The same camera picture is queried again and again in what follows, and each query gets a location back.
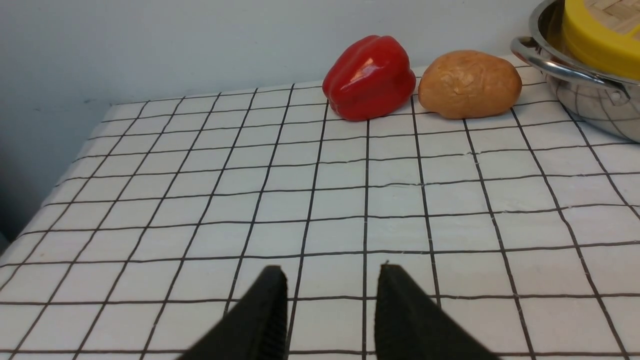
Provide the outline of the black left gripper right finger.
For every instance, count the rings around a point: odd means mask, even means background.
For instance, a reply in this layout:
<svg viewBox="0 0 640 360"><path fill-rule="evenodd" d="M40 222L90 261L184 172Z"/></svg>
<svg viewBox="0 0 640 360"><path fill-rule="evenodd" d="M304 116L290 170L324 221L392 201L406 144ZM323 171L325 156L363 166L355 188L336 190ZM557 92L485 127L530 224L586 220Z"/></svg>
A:
<svg viewBox="0 0 640 360"><path fill-rule="evenodd" d="M498 360L447 315L398 264L377 281L374 345L378 360Z"/></svg>

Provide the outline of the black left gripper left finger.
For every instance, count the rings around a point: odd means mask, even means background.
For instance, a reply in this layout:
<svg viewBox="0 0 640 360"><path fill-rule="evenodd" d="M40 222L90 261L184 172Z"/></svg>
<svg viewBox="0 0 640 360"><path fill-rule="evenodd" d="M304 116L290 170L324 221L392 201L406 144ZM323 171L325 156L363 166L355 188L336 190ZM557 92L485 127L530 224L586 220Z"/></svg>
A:
<svg viewBox="0 0 640 360"><path fill-rule="evenodd" d="M288 281L267 265L245 295L181 360L283 360L288 335Z"/></svg>

